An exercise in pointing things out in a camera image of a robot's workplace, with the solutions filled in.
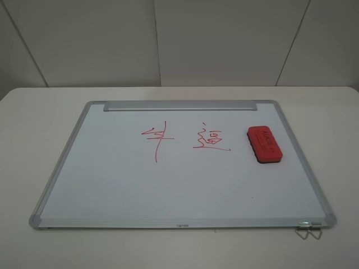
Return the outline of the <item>red whiteboard eraser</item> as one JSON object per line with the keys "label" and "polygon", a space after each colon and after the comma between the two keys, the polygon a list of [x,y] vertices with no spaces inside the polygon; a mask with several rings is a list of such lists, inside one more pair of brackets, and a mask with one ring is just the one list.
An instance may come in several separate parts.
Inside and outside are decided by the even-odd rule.
{"label": "red whiteboard eraser", "polygon": [[247,137],[258,163],[279,163],[283,153],[268,126],[252,126]]}

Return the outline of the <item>white aluminium-framed whiteboard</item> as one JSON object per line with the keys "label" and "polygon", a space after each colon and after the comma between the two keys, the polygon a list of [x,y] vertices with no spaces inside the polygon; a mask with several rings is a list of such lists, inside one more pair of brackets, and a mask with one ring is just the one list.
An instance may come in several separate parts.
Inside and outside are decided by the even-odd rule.
{"label": "white aluminium-framed whiteboard", "polygon": [[[29,218],[35,229],[297,228],[334,212],[274,100],[257,111],[104,112],[86,103]],[[283,157],[257,162],[268,126]]]}

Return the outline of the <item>grey aluminium pen tray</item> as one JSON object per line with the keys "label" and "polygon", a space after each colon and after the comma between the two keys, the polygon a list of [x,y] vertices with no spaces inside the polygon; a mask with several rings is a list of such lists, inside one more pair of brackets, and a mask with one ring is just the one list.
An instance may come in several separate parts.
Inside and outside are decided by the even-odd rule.
{"label": "grey aluminium pen tray", "polygon": [[251,100],[147,100],[107,101],[104,112],[118,111],[257,111]]}

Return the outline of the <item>left metal hanging clip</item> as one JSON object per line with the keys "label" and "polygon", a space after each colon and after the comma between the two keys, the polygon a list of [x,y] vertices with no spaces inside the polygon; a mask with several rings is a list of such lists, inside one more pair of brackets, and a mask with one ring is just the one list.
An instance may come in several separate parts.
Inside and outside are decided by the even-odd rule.
{"label": "left metal hanging clip", "polygon": [[296,229],[296,234],[303,240],[306,240],[310,235],[310,222],[300,222]]}

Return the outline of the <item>metal hanging clip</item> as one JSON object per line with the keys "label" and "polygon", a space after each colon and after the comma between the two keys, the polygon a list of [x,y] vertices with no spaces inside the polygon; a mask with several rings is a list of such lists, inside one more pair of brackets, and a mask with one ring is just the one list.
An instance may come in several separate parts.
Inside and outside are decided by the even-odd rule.
{"label": "metal hanging clip", "polygon": [[312,222],[309,225],[307,231],[313,238],[315,238],[316,240],[320,240],[321,236],[323,234],[322,223],[320,223],[320,222]]}
{"label": "metal hanging clip", "polygon": [[306,240],[310,235],[310,222],[300,222],[296,229],[296,234],[303,240]]}

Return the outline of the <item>right metal hanging clip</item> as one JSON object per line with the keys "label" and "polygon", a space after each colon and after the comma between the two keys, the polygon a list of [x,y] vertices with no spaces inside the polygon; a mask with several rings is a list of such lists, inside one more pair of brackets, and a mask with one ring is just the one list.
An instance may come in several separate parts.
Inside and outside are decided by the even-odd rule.
{"label": "right metal hanging clip", "polygon": [[321,236],[323,234],[322,223],[320,223],[320,222],[312,222],[309,225],[307,231],[313,238],[315,238],[316,240],[320,240]]}

